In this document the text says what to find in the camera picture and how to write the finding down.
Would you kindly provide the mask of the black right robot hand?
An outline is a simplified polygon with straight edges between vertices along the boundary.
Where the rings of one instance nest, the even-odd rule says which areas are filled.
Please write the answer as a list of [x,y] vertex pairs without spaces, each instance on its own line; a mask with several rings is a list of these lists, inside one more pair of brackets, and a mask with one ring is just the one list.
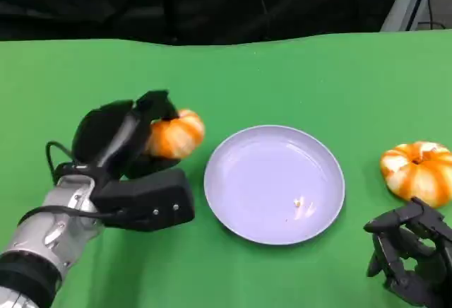
[[451,306],[451,227],[417,197],[370,220],[364,230],[374,246],[367,276],[414,307]]

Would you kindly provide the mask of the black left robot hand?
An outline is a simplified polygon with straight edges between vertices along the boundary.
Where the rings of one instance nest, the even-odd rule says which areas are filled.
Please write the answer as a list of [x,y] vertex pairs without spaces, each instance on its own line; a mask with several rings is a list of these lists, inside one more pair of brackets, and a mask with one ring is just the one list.
[[87,113],[72,142],[74,158],[86,165],[104,167],[111,177],[129,179],[179,164],[147,147],[157,120],[176,119],[176,108],[166,90],[151,90],[137,100],[118,100]]

